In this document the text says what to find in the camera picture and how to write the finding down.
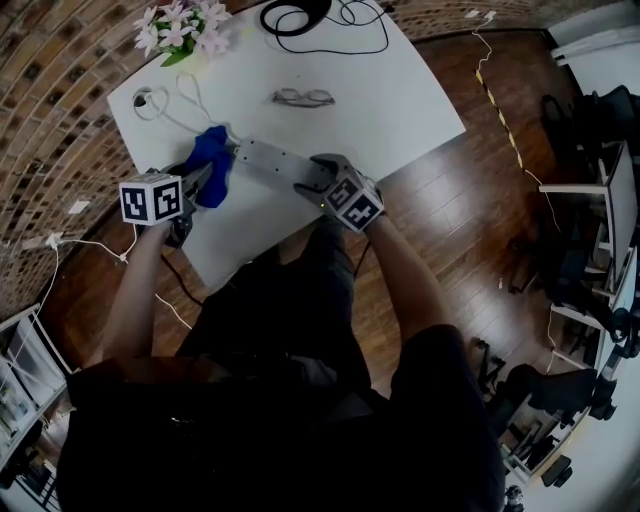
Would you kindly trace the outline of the thin-framed eyeglasses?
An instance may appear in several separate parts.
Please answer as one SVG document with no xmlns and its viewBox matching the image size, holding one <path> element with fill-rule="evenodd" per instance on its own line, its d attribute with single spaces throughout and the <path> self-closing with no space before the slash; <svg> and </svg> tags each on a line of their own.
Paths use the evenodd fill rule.
<svg viewBox="0 0 640 512">
<path fill-rule="evenodd" d="M 316 109 L 335 104 L 335 99 L 326 90 L 314 89 L 300 92 L 294 88 L 282 88 L 273 93 L 271 102 L 295 108 Z"/>
</svg>

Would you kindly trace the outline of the person's left forearm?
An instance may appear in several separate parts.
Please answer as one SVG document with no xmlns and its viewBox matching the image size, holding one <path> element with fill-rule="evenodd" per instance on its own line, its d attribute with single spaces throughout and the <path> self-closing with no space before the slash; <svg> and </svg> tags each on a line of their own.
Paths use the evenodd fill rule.
<svg viewBox="0 0 640 512">
<path fill-rule="evenodd" d="M 156 284 L 161 251 L 169 231 L 169 222 L 149 226 L 134 245 L 101 341 L 86 367 L 110 358 L 151 355 Z"/>
</svg>

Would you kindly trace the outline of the yellow black striped tape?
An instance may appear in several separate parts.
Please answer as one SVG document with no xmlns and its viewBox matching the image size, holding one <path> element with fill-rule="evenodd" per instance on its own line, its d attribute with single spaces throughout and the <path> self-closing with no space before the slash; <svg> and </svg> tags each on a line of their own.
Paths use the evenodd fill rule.
<svg viewBox="0 0 640 512">
<path fill-rule="evenodd" d="M 511 131 L 507 121 L 506 121 L 506 118 L 504 117 L 504 114 L 503 114 L 499 104 L 497 103 L 493 93 L 489 89 L 489 87 L 488 87 L 486 81 L 484 80 L 479 68 L 474 71 L 474 75 L 475 75 L 477 81 L 479 82 L 479 84 L 481 85 L 481 87 L 483 88 L 483 90 L 484 90 L 489 102 L 491 103 L 491 105 L 495 109 L 496 114 L 497 114 L 498 119 L 499 119 L 499 122 L 502 125 L 502 127 L 503 127 L 503 129 L 504 129 L 504 131 L 505 131 L 505 133 L 507 135 L 509 144 L 512 147 L 514 153 L 515 153 L 517 164 L 518 164 L 519 168 L 522 170 L 522 172 L 524 172 L 525 171 L 525 167 L 524 167 L 524 162 L 523 162 L 522 156 L 521 156 L 521 154 L 520 154 L 520 152 L 518 150 L 518 147 L 516 145 L 513 133 Z"/>
</svg>

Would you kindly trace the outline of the white power strip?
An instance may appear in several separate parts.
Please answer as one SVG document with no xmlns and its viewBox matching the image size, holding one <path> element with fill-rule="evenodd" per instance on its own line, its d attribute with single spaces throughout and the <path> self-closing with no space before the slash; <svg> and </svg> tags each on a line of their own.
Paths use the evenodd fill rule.
<svg viewBox="0 0 640 512">
<path fill-rule="evenodd" d="M 234 151 L 236 162 L 256 169 L 261 176 L 275 178 L 313 192 L 324 192 L 335 177 L 325 166 L 255 138 L 244 139 Z"/>
</svg>

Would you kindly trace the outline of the white office desk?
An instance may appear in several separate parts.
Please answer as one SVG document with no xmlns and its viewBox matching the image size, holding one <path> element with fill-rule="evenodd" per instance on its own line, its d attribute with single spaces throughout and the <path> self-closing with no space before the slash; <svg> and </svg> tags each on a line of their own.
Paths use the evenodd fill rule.
<svg viewBox="0 0 640 512">
<path fill-rule="evenodd" d="M 613 155 L 612 165 L 604 170 L 602 183 L 539 185 L 541 193 L 582 194 L 604 201 L 608 241 L 599 242 L 598 248 L 611 257 L 609 289 L 615 292 L 622 280 L 625 261 L 635 231 L 638 203 L 631 158 L 626 141 L 610 143 L 605 147 Z"/>
</svg>

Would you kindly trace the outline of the white metal shelf rack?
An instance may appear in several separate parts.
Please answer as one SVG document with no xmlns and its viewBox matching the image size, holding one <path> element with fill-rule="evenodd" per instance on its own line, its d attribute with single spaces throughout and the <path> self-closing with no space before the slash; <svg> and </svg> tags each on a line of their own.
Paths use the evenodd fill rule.
<svg viewBox="0 0 640 512">
<path fill-rule="evenodd" d="M 0 322 L 0 451 L 53 403 L 71 373 L 38 309 L 35 304 Z"/>
</svg>

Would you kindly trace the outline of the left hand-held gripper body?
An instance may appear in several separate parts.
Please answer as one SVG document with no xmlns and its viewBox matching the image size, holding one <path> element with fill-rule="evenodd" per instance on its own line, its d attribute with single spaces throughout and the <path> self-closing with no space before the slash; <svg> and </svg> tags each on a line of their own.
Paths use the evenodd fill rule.
<svg viewBox="0 0 640 512">
<path fill-rule="evenodd" d="M 125 223 L 151 227 L 170 222 L 166 245 L 181 248 L 192 226 L 192 216 L 198 206 L 183 195 L 182 178 L 161 174 L 150 168 L 145 174 L 119 185 L 122 218 Z"/>
</svg>

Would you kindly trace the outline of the black desk lamp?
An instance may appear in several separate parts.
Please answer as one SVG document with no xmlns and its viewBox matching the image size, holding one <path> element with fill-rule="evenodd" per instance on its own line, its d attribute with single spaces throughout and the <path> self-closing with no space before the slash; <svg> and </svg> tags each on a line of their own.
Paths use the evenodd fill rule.
<svg viewBox="0 0 640 512">
<path fill-rule="evenodd" d="M 297 37 L 312 30 L 329 13 L 333 0 L 274 0 L 266 5 L 260 12 L 259 21 L 262 28 L 271 35 L 280 37 Z M 267 15 L 281 7 L 293 7 L 301 11 L 307 17 L 305 25 L 295 30 L 281 30 L 278 25 L 267 24 Z"/>
</svg>

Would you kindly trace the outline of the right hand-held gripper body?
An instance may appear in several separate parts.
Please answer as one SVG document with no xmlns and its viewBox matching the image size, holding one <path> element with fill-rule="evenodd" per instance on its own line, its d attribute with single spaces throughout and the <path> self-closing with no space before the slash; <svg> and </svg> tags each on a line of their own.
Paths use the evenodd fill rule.
<svg viewBox="0 0 640 512">
<path fill-rule="evenodd" d="M 362 233 L 385 212 L 376 183 L 351 166 L 337 174 L 320 203 L 321 208 L 353 232 Z"/>
</svg>

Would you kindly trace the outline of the black office chair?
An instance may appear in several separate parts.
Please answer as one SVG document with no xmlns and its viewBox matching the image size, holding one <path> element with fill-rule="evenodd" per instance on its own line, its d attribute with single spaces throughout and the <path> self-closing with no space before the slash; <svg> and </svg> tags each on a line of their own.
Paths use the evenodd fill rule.
<svg viewBox="0 0 640 512">
<path fill-rule="evenodd" d="M 602 158 L 604 147 L 625 141 L 635 165 L 640 165 L 640 96 L 618 86 L 604 96 L 596 92 L 574 99 L 567 114 L 559 101 L 541 99 L 543 129 L 559 161 L 579 151 L 589 162 Z"/>
<path fill-rule="evenodd" d="M 573 426 L 577 414 L 587 412 L 597 420 L 608 421 L 617 407 L 613 393 L 617 381 L 608 380 L 593 368 L 543 375 L 530 365 L 519 365 L 502 383 L 507 399 L 557 417 L 562 426 Z"/>
</svg>

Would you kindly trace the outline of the person's right forearm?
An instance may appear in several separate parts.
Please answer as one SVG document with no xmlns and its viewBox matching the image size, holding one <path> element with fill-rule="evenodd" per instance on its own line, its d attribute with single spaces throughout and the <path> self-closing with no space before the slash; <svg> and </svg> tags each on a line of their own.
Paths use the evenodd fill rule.
<svg viewBox="0 0 640 512">
<path fill-rule="evenodd" d="M 401 343 L 422 331 L 452 325 L 453 315 L 435 274 L 387 216 L 366 229 L 399 325 Z"/>
</svg>

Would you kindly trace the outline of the person's body in black clothing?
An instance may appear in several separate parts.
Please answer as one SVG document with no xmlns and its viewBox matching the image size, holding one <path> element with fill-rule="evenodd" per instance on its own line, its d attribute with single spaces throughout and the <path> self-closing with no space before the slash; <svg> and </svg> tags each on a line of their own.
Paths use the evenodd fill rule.
<svg viewBox="0 0 640 512">
<path fill-rule="evenodd" d="M 314 227 L 209 296 L 178 352 L 233 374 L 135 403 L 72 404 L 57 467 L 62 512 L 502 512 L 496 435 L 463 337 L 401 343 L 376 392 L 351 319 L 342 227 Z"/>
</svg>

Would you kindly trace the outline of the blue cloth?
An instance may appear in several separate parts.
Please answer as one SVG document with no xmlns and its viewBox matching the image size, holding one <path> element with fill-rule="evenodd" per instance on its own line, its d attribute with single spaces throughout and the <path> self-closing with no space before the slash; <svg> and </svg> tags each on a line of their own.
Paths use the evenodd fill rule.
<svg viewBox="0 0 640 512">
<path fill-rule="evenodd" d="M 217 208 L 227 196 L 227 175 L 232 167 L 232 152 L 227 148 L 229 141 L 224 126 L 208 128 L 195 137 L 194 148 L 184 162 L 186 175 L 210 168 L 211 173 L 199 188 L 196 203 L 205 208 Z"/>
</svg>

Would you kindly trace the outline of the pink flowers in pot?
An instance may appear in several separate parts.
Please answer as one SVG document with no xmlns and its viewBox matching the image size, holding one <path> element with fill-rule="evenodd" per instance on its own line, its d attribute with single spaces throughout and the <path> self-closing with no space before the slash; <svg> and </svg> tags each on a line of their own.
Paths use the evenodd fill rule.
<svg viewBox="0 0 640 512">
<path fill-rule="evenodd" d="M 232 15 L 220 0 L 172 0 L 147 7 L 133 22 L 134 47 L 145 57 L 166 54 L 162 67 L 173 66 L 197 54 L 210 60 L 231 44 Z"/>
</svg>

